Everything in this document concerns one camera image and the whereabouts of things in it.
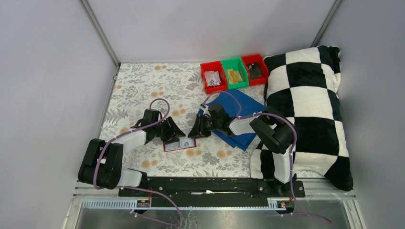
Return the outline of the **red leather card holder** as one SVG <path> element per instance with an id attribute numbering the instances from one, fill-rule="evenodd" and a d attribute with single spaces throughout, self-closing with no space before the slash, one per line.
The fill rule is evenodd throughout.
<path id="1" fill-rule="evenodd" d="M 192 138 L 180 137 L 177 142 L 164 144 L 164 152 L 176 151 L 196 147 L 196 141 Z"/>

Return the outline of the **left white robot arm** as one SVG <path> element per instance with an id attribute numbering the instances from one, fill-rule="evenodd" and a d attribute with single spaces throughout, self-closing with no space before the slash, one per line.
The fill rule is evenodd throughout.
<path id="1" fill-rule="evenodd" d="M 148 191 L 147 181 L 138 171 L 123 172 L 123 154 L 143 146 L 154 138 L 164 144 L 178 142 L 186 134 L 178 128 L 172 117 L 162 115 L 155 109 L 146 109 L 143 117 L 127 132 L 110 141 L 94 138 L 90 140 L 78 172 L 78 181 L 95 188 L 114 189 L 118 185 L 129 185 L 136 196 Z"/>

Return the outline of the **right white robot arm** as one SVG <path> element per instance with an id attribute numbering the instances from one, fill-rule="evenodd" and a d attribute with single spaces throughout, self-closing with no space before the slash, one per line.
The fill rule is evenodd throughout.
<path id="1" fill-rule="evenodd" d="M 202 114 L 197 114 L 195 123 L 188 133 L 189 138 L 209 137 L 212 131 L 225 136 L 239 136 L 255 133 L 272 153 L 275 163 L 275 193 L 285 197 L 292 190 L 294 176 L 292 150 L 297 142 L 294 125 L 275 108 L 247 116 L 230 116 L 219 104 L 202 105 Z"/>

